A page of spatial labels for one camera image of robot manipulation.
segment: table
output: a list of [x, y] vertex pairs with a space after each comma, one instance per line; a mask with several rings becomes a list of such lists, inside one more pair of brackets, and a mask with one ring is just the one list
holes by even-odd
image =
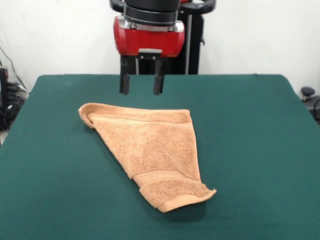
[[[320, 239], [320, 131], [281, 75], [41, 76], [0, 149], [2, 240]], [[190, 109], [212, 199], [150, 206], [78, 108]]]

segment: black cable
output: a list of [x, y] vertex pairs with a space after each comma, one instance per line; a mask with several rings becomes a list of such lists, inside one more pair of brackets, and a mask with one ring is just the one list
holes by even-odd
[[3, 55], [10, 61], [11, 63], [11, 67], [12, 67], [12, 71], [14, 72], [16, 78], [18, 79], [18, 81], [21, 83], [21, 85], [25, 88], [26, 88], [26, 85], [24, 84], [24, 82], [21, 80], [21, 78], [18, 76], [17, 72], [16, 72], [16, 69], [15, 69], [15, 65], [14, 65], [14, 62], [12, 61], [12, 59], [6, 54], [6, 52], [3, 50], [3, 48], [1, 47], [0, 45], [0, 51], [3, 53]]

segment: white wall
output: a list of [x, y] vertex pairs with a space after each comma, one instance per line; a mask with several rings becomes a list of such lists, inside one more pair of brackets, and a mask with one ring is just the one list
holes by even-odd
[[[217, 1], [205, 16], [201, 74], [283, 74], [296, 92], [320, 92], [319, 0]], [[0, 44], [29, 88], [39, 75], [119, 73], [109, 0], [0, 3]]]

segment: orange towel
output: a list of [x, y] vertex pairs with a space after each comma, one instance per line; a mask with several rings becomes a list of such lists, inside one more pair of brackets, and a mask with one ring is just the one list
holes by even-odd
[[201, 182], [188, 110], [147, 110], [88, 103], [81, 119], [96, 129], [140, 193], [165, 213], [210, 199]]

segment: towel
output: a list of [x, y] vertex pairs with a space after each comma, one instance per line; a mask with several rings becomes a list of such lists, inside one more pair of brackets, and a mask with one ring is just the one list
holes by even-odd
[[142, 196], [166, 213], [210, 199], [202, 183], [190, 111], [87, 103], [79, 115], [96, 129]]

